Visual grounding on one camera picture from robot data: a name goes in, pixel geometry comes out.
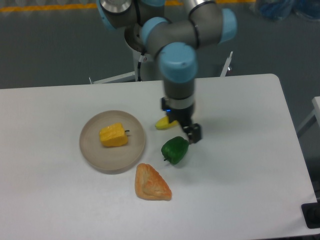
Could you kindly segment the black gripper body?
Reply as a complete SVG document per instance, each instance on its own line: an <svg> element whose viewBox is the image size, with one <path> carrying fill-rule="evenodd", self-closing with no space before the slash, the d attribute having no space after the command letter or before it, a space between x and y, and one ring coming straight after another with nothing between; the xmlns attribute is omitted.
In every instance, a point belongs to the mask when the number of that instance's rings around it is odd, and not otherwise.
<svg viewBox="0 0 320 240"><path fill-rule="evenodd" d="M162 97L161 109L168 116L169 123L177 121L182 128L189 127L193 124L192 116L195 109L195 102L193 99L189 101L186 99L173 99Z"/></svg>

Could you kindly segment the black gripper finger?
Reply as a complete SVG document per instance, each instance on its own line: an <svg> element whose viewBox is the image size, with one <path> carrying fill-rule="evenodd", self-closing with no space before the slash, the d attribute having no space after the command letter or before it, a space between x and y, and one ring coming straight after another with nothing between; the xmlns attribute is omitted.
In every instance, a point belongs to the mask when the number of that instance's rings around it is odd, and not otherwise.
<svg viewBox="0 0 320 240"><path fill-rule="evenodd" d="M182 128L183 132L188 137L189 144L196 144L202 139L202 127L198 123L193 123L189 126L184 126Z"/></svg>

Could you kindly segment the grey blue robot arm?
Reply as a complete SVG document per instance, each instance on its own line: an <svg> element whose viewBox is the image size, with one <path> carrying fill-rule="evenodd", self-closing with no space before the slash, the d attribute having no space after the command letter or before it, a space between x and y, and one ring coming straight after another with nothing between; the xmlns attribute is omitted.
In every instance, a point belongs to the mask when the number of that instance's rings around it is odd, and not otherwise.
<svg viewBox="0 0 320 240"><path fill-rule="evenodd" d="M164 86L161 108L177 121L190 144L202 139L202 128L192 121L195 109L196 50L229 41L237 34L237 18L213 0L186 0L187 19L171 22L163 0L98 0L103 24L111 29L139 27L138 42L157 64Z"/></svg>

